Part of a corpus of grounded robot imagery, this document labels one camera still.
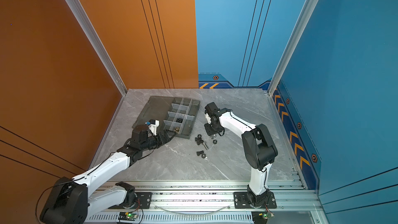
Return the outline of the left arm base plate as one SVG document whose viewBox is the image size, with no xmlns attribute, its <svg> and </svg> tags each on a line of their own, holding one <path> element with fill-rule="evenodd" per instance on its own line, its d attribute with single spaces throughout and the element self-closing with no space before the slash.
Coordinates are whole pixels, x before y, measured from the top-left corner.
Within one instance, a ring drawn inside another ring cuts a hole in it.
<svg viewBox="0 0 398 224">
<path fill-rule="evenodd" d="M 150 209 L 152 192 L 136 192 L 132 203 L 123 202 L 119 205 L 109 207 L 109 209 Z"/>
</svg>

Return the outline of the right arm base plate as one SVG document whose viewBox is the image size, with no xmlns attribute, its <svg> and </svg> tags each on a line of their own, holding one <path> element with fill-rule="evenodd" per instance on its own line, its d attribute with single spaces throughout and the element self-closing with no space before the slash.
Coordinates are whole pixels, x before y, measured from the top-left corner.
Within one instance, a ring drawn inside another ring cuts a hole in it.
<svg viewBox="0 0 398 224">
<path fill-rule="evenodd" d="M 271 191 L 266 191 L 263 194 L 256 196 L 252 192 L 234 192 L 234 207 L 236 209 L 244 208 L 263 208 L 276 209 L 277 203 L 274 194 Z"/>
</svg>

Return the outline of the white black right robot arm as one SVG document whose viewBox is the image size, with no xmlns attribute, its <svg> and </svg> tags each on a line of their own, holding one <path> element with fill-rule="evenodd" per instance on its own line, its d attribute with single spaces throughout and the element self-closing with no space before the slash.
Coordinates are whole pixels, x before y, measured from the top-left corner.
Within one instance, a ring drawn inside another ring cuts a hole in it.
<svg viewBox="0 0 398 224">
<path fill-rule="evenodd" d="M 276 199 L 268 187 L 272 164 L 278 156 L 275 142 L 265 124 L 249 123 L 237 117 L 232 110 L 219 109 L 214 103 L 205 107 L 204 125 L 209 136 L 223 135 L 225 130 L 241 137 L 244 154 L 251 166 L 250 182 L 242 204 L 252 208 L 276 209 Z"/>
</svg>

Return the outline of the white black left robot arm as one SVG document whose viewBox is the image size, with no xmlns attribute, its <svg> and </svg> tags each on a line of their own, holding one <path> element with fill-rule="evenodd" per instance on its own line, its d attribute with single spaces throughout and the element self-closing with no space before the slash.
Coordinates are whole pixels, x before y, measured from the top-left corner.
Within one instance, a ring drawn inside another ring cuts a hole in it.
<svg viewBox="0 0 398 224">
<path fill-rule="evenodd" d="M 143 159 L 144 151 L 156 150 L 176 135 L 176 131 L 157 131 L 156 125 L 149 122 L 136 126 L 124 145 L 99 165 L 73 178 L 62 177 L 48 188 L 50 194 L 42 211 L 35 213 L 37 222 L 82 224 L 87 218 L 109 207 L 138 208 L 135 187 L 128 183 L 118 182 L 101 192 L 97 189 Z"/>
</svg>

